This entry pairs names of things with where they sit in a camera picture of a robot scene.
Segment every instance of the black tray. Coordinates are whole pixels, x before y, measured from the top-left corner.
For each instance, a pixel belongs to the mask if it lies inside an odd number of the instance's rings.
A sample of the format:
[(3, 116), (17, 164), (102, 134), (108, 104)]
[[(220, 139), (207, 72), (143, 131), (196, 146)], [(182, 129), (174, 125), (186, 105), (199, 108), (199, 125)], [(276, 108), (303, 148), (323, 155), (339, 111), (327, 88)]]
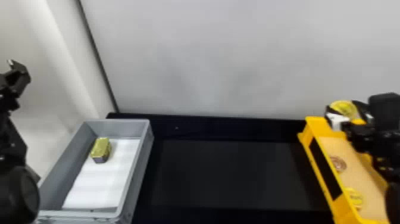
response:
[(333, 223), (299, 120), (110, 113), (155, 136), (132, 223)]

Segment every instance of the yellow object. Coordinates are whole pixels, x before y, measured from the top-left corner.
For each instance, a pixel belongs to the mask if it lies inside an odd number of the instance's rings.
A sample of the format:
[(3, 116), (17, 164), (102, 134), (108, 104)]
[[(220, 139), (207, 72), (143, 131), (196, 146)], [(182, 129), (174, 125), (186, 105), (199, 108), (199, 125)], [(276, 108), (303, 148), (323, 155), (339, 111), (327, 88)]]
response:
[(338, 100), (331, 103), (329, 107), (336, 110), (340, 114), (349, 117), (350, 120), (359, 117), (357, 107), (351, 101)]
[(353, 205), (357, 210), (361, 209), (361, 205), (364, 202), (363, 196), (353, 188), (346, 188), (347, 192), (349, 193), (349, 197)]
[[(368, 154), (357, 153), (347, 141), (344, 132), (331, 130), (324, 117), (306, 117), (306, 126), (298, 138), (304, 147), (311, 167), (318, 179), (325, 199), (332, 211), (336, 224), (389, 223), (385, 210), (387, 182), (371, 166)], [(337, 155), (347, 163), (347, 170), (339, 174), (329, 155)], [(357, 189), (362, 195), (360, 201), (352, 200), (353, 192), (346, 187)]]
[(96, 139), (90, 156), (95, 163), (105, 163), (111, 154), (111, 144), (108, 138)]

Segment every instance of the white backdrop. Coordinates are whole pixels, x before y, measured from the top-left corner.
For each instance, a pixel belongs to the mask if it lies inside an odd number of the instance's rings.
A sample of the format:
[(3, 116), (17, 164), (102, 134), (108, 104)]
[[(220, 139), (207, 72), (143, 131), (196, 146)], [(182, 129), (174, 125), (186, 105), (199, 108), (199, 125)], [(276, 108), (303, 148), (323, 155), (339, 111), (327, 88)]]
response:
[(400, 1), (81, 2), (122, 112), (301, 119), (400, 92)]

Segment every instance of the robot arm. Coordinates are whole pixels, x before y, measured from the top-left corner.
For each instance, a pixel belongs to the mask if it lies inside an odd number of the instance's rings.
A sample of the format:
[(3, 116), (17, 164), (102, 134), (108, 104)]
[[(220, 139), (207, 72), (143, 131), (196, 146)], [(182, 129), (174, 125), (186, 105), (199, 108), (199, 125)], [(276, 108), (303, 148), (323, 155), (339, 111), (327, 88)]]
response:
[(27, 146), (10, 119), (17, 98), (30, 83), (26, 67), (9, 60), (0, 74), (0, 223), (32, 223), (39, 211), (39, 191), (26, 169)]

